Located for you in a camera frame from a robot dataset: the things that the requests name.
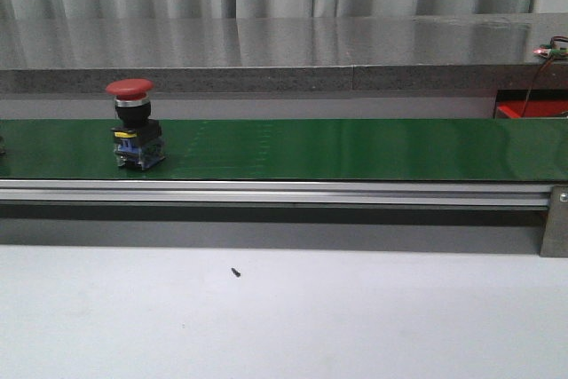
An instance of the metal support leg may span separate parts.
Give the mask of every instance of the metal support leg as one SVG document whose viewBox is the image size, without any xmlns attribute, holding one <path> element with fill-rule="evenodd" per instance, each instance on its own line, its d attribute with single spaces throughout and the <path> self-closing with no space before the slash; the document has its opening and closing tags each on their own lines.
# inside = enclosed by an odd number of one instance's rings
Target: metal support leg
<svg viewBox="0 0 568 379">
<path fill-rule="evenodd" d="M 568 257 L 568 186 L 555 186 L 550 195 L 542 257 Z"/>
</svg>

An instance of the stainless steel countertop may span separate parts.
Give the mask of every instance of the stainless steel countertop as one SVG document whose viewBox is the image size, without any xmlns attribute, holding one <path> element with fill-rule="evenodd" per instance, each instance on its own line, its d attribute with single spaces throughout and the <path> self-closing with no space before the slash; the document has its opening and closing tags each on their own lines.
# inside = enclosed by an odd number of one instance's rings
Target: stainless steel countertop
<svg viewBox="0 0 568 379">
<path fill-rule="evenodd" d="M 568 13 L 247 20 L 0 20 L 0 92 L 525 89 Z M 555 64 L 537 87 L 563 88 Z"/>
</svg>

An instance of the red mushroom button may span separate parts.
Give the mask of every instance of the red mushroom button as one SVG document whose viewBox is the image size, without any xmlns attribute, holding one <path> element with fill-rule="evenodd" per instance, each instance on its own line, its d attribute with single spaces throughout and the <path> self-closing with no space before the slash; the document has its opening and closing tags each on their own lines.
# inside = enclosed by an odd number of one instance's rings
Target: red mushroom button
<svg viewBox="0 0 568 379">
<path fill-rule="evenodd" d="M 125 79 L 110 83 L 106 91 L 121 101 L 135 101 L 146 96 L 154 84 L 147 79 Z"/>
</svg>

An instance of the aluminum rail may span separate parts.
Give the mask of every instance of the aluminum rail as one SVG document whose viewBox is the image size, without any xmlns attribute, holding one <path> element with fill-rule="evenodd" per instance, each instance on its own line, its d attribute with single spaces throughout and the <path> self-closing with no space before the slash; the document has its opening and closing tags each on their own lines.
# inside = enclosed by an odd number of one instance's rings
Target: aluminum rail
<svg viewBox="0 0 568 379">
<path fill-rule="evenodd" d="M 541 208 L 551 184 L 0 179 L 0 201 L 341 203 Z"/>
</svg>

